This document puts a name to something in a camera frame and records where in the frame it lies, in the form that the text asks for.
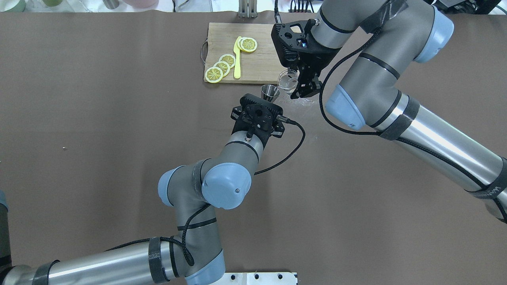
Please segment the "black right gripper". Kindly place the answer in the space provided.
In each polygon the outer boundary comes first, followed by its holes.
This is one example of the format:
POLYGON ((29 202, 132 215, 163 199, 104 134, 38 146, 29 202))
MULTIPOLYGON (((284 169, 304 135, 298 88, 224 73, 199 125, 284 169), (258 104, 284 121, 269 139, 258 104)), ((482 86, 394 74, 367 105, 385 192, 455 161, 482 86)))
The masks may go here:
POLYGON ((340 51, 339 47, 326 47, 316 40, 312 30, 320 26, 317 19, 273 25, 271 38, 281 65, 299 71, 290 99, 306 99, 322 92, 319 75, 340 51))

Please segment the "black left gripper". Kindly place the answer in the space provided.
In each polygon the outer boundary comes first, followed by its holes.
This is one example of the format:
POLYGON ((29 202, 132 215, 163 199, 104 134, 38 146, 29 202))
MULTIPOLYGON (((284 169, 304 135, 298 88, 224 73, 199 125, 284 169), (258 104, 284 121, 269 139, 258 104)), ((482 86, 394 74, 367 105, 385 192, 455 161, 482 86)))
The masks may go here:
POLYGON ((235 121, 232 133, 249 131, 259 138, 281 138, 285 128, 278 117, 283 114, 284 110, 279 105, 245 94, 240 99, 240 105, 232 110, 231 118, 235 121))

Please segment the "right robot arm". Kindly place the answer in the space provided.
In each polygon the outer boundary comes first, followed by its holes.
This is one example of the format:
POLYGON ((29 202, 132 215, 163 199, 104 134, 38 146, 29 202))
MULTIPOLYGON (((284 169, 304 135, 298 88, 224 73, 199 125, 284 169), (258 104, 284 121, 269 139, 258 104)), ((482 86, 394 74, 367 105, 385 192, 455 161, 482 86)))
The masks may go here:
POLYGON ((288 22, 273 2, 271 37, 299 77, 292 99, 319 96, 333 128, 393 141, 484 202, 506 222, 506 158, 437 116, 402 87, 404 74, 442 50, 454 23, 425 0, 324 0, 288 22))

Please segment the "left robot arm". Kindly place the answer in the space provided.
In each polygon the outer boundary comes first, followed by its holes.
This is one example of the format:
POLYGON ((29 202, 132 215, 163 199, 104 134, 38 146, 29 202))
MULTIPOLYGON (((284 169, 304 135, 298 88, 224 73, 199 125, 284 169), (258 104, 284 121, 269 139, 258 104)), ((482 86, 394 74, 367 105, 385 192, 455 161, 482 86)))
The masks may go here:
POLYGON ((248 193, 269 137, 291 120, 246 94, 232 108, 172 99, 101 119, 1 133, 19 260, 2 285, 206 285, 225 272, 215 209, 248 193))

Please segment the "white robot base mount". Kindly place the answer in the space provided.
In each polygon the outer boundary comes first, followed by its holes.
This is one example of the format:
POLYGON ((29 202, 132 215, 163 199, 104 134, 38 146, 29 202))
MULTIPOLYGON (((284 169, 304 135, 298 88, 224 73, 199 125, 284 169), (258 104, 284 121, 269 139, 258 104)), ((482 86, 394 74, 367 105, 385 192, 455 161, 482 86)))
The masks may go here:
POLYGON ((226 272, 213 285, 298 285, 293 272, 226 272))

